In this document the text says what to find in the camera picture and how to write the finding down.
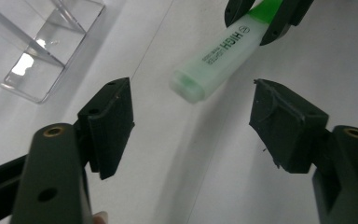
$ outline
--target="hole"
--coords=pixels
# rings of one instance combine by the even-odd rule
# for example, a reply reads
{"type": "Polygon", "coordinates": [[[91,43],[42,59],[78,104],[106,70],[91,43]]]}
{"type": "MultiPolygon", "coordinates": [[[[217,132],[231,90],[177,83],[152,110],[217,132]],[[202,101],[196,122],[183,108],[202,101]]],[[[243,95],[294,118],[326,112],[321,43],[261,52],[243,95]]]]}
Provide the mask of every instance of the hole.
{"type": "Polygon", "coordinates": [[[350,137],[358,138],[358,129],[347,128],[344,129],[344,132],[350,137]]]}
{"type": "Polygon", "coordinates": [[[55,188],[45,189],[40,192],[37,200],[41,203],[45,203],[53,199],[57,195],[58,191],[55,188]]]}
{"type": "Polygon", "coordinates": [[[98,114],[100,112],[99,109],[91,109],[89,110],[89,113],[92,115],[92,114],[98,114]]]}
{"type": "Polygon", "coordinates": [[[63,127],[56,126],[45,130],[43,135],[46,137],[54,137],[60,135],[62,132],[63,132],[63,127]]]}

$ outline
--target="highlighter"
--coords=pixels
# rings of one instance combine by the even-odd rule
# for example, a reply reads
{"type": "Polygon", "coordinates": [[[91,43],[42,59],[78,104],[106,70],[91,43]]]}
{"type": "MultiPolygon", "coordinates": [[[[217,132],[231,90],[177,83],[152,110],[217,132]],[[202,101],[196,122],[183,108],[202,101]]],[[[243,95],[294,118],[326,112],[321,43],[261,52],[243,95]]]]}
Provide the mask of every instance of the highlighter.
{"type": "Polygon", "coordinates": [[[207,99],[259,47],[282,0],[264,0],[232,23],[208,48],[179,65],[170,87],[191,104],[207,99]]]}

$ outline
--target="transparent plastic container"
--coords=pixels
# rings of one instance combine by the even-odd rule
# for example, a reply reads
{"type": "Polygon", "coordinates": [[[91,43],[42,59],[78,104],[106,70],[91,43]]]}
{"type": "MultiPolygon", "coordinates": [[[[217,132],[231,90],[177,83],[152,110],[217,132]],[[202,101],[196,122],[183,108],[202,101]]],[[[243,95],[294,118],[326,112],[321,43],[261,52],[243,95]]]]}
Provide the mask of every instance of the transparent plastic container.
{"type": "Polygon", "coordinates": [[[103,8],[101,0],[0,0],[0,87],[44,102],[103,8]]]}

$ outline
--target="white table surface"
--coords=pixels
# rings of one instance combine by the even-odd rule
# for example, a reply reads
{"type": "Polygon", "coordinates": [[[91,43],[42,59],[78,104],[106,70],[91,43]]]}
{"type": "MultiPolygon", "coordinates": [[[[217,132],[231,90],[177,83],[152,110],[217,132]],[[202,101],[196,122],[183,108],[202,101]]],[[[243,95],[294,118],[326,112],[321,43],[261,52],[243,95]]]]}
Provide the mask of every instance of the white table surface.
{"type": "Polygon", "coordinates": [[[277,81],[358,127],[358,1],[315,1],[302,23],[259,50],[206,102],[169,90],[173,68],[225,29],[227,0],[104,0],[58,89],[35,105],[0,89],[0,164],[38,129],[73,123],[108,81],[131,78],[136,126],[117,174],[90,172],[94,212],[114,224],[318,223],[311,177],[277,169],[248,125],[253,79],[277,81]]]}

